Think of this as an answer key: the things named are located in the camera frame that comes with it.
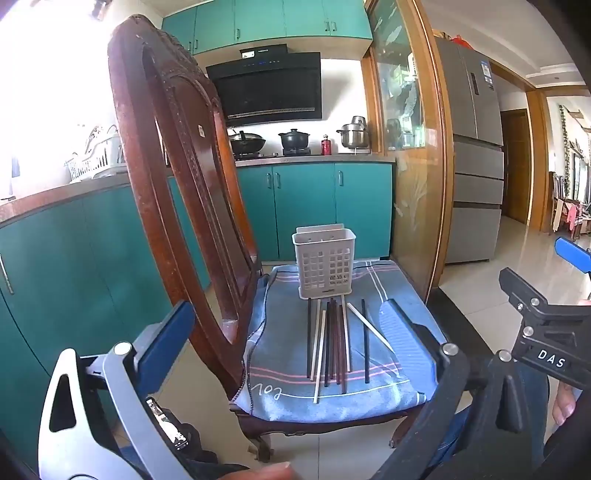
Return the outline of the person's right hand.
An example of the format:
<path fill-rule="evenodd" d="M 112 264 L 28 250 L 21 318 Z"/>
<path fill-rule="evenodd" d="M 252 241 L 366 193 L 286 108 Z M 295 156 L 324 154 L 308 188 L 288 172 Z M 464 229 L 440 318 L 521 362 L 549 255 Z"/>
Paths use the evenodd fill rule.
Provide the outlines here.
<path fill-rule="evenodd" d="M 568 384 L 560 382 L 552 407 L 552 417 L 557 426 L 562 426 L 574 413 L 576 402 L 573 388 Z"/>

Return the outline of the person's left hand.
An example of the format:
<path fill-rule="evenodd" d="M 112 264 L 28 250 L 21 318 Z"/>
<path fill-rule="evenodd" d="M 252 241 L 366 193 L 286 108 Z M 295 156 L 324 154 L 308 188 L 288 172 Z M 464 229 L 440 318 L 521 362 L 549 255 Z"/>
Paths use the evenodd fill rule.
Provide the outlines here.
<path fill-rule="evenodd" d="M 222 480 L 294 480 L 296 472 L 290 463 L 283 462 L 252 470 L 240 470 L 222 477 Z"/>

